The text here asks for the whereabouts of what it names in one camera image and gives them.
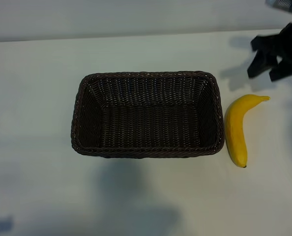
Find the white tabletop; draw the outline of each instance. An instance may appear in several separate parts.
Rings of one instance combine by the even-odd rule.
[[[0,229],[13,236],[292,236],[292,77],[249,80],[250,41],[277,30],[0,43]],[[71,147],[91,73],[202,70],[244,120],[249,161],[226,146],[188,159],[103,159]]]

